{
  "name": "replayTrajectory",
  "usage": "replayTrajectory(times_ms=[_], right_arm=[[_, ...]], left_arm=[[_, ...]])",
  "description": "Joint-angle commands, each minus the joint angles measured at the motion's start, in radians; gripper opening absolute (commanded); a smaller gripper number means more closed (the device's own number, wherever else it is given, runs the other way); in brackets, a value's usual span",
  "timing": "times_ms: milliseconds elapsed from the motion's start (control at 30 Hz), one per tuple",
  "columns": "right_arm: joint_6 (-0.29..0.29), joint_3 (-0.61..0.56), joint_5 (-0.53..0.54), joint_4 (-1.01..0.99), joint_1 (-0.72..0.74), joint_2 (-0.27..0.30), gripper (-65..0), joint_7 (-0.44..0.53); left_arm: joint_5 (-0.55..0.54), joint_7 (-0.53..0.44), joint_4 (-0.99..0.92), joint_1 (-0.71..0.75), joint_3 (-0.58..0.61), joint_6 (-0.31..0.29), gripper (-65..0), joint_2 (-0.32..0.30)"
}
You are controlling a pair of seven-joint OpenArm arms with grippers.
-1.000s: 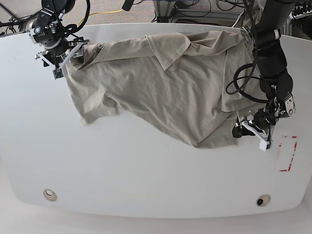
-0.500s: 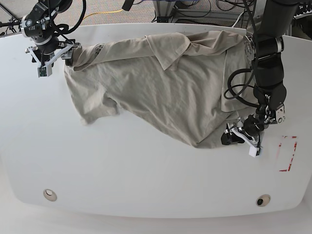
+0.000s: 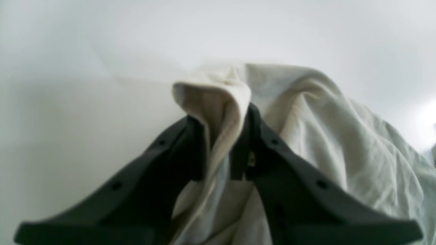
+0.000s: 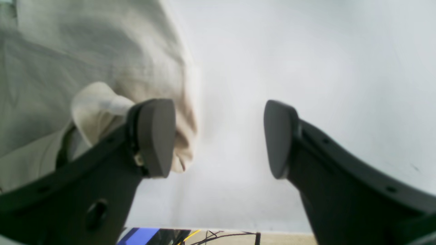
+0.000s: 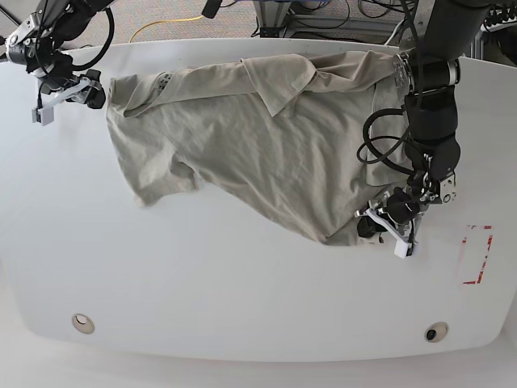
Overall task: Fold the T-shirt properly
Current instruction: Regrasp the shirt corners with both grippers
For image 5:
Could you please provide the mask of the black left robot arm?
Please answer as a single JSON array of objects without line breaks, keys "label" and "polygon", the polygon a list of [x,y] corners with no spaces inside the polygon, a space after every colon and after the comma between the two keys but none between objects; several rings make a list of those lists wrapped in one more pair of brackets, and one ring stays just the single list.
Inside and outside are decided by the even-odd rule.
[{"label": "black left robot arm", "polygon": [[[407,177],[406,188],[395,188],[384,199],[359,211],[362,224],[387,221],[393,226],[415,226],[430,204],[453,198],[455,169],[460,161],[456,140],[458,112],[455,88],[460,81],[459,58],[479,32],[491,1],[434,1],[410,9],[401,3],[408,37],[401,39],[395,59],[400,108],[372,113],[363,126],[363,148]],[[403,116],[408,125],[394,145],[380,152],[370,128],[385,116]]]}]

